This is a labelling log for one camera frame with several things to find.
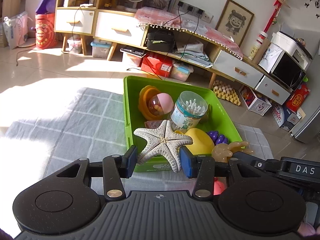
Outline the yellow plastic toy cup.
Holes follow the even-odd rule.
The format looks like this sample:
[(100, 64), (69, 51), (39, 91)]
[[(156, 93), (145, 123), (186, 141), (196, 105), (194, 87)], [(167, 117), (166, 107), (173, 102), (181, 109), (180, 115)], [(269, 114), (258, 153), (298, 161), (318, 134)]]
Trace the yellow plastic toy cup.
[(193, 143), (186, 145), (187, 149), (193, 155), (212, 155), (214, 143), (211, 137), (199, 128), (191, 128), (187, 130), (184, 135), (191, 137)]

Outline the white starfish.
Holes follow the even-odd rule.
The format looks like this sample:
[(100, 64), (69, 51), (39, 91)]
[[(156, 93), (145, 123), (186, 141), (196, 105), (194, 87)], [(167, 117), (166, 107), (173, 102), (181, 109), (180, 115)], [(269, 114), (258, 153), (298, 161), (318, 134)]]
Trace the white starfish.
[(180, 147), (193, 144), (190, 136), (173, 131), (170, 120), (163, 120), (158, 128), (137, 128), (133, 134), (146, 141), (146, 146), (137, 156), (139, 165), (161, 155), (175, 173), (181, 170)]

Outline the pink rectangular box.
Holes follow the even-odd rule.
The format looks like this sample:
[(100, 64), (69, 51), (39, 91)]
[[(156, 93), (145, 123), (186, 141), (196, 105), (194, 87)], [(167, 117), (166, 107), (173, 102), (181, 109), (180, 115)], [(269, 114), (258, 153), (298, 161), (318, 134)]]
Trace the pink rectangular box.
[(162, 120), (146, 121), (144, 122), (144, 125), (145, 125), (145, 128), (156, 129), (156, 128), (159, 128), (161, 123), (162, 123)]

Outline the clear cotton swab jar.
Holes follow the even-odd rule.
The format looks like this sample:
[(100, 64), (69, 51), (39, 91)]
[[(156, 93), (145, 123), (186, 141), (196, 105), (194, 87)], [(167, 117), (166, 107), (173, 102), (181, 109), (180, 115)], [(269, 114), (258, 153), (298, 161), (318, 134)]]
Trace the clear cotton swab jar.
[(185, 133), (187, 130), (195, 128), (207, 108), (208, 103), (199, 94), (188, 90), (183, 91), (169, 114), (172, 129)]

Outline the pink capsule ball toy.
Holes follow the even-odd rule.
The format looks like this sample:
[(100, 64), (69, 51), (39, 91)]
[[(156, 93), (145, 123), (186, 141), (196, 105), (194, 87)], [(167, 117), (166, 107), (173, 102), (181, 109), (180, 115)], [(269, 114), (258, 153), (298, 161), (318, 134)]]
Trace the pink capsule ball toy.
[(155, 116), (166, 115), (172, 111), (173, 107), (173, 99), (167, 93), (156, 94), (148, 102), (148, 109)]

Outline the pink pig toy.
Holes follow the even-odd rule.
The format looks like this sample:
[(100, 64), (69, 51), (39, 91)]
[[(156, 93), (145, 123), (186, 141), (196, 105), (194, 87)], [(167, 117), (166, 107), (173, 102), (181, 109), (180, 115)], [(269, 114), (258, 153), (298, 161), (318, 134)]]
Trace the pink pig toy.
[(227, 185), (226, 185), (226, 179), (222, 177), (214, 177), (214, 195), (220, 195), (225, 191)]

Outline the purple toy grapes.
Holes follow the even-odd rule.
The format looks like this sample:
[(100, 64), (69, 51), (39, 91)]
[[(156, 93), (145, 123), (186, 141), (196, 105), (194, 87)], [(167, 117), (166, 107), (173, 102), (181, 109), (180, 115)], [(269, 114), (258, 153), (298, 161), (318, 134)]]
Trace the purple toy grapes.
[(207, 134), (212, 139), (214, 145), (229, 144), (228, 138), (224, 134), (219, 133), (218, 131), (209, 131), (207, 132)]

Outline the egg tray with eggs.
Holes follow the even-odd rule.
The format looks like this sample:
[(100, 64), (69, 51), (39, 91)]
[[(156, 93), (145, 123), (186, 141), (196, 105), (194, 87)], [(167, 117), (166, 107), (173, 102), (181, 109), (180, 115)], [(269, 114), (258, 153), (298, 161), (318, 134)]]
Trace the egg tray with eggs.
[(240, 99), (235, 91), (235, 89), (221, 80), (215, 80), (213, 83), (214, 94), (222, 99), (229, 101), (237, 106), (241, 105)]

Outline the black microwave oven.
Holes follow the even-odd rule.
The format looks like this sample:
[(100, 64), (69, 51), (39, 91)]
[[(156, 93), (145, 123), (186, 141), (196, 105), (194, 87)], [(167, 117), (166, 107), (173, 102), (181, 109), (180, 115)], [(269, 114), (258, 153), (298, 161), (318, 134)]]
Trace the black microwave oven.
[(273, 43), (269, 44), (258, 65), (292, 91), (299, 87), (306, 76), (295, 59)]

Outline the red box under cabinet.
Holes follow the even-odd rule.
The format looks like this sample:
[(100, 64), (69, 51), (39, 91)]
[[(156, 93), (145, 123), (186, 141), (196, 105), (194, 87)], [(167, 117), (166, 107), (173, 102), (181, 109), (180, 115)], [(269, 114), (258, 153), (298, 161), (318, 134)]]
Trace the red box under cabinet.
[(172, 70), (172, 65), (172, 58), (162, 54), (148, 52), (143, 57), (140, 67), (142, 71), (151, 75), (169, 77)]

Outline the black bag on shelf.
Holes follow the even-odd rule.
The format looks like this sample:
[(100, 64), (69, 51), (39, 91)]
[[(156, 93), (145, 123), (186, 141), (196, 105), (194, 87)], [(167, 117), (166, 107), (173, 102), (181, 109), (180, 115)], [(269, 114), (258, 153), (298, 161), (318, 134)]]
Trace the black bag on shelf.
[(148, 50), (170, 53), (175, 47), (174, 33), (169, 30), (159, 30), (147, 34), (146, 47)]

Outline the framed cartoon girl picture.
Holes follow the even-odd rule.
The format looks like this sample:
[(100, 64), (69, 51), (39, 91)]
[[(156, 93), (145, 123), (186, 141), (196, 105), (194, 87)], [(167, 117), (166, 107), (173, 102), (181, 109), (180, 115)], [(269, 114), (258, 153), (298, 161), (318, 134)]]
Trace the framed cartoon girl picture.
[(227, 0), (215, 29), (241, 46), (253, 18), (253, 12), (233, 0)]

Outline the red paper bag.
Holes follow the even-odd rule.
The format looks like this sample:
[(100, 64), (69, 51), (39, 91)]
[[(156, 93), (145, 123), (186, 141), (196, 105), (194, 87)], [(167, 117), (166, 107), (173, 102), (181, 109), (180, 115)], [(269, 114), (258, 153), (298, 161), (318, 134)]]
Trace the red paper bag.
[(55, 14), (36, 14), (36, 48), (47, 49), (57, 45), (57, 34), (54, 31)]

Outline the wooden tv cabinet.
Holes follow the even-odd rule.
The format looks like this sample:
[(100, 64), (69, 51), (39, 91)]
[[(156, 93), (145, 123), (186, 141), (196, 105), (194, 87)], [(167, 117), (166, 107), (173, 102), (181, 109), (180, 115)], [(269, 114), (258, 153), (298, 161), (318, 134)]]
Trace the wooden tv cabinet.
[(54, 29), (142, 48), (147, 64), (156, 55), (188, 63), (211, 72), (210, 88), (223, 76), (283, 104), (291, 88), (259, 66), (264, 48), (249, 53), (249, 42), (266, 42), (267, 27), (261, 34), (252, 28), (255, 13), (246, 3), (206, 2), (223, 7), (215, 26), (209, 14), (180, 0), (56, 0)]

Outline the white plastic shopping bag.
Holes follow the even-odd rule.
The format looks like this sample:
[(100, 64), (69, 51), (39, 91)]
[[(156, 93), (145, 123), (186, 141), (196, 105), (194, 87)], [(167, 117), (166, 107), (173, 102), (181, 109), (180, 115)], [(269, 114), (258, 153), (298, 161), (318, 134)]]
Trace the white plastic shopping bag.
[(10, 49), (25, 44), (28, 39), (28, 13), (26, 11), (14, 17), (5, 17), (3, 29)]

